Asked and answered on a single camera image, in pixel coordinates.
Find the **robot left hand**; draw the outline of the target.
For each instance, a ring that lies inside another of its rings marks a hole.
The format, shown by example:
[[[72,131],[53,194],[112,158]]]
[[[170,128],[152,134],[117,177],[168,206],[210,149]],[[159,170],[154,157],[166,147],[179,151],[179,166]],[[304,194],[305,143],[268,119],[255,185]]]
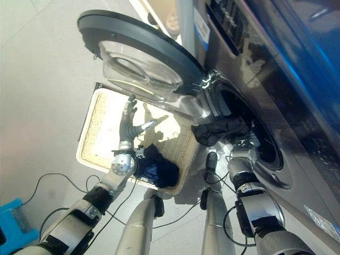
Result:
[[[142,125],[134,126],[133,119],[137,111],[136,103],[135,95],[131,95],[124,105],[119,129],[120,142],[133,142],[138,135],[157,122],[156,120],[151,120]]]

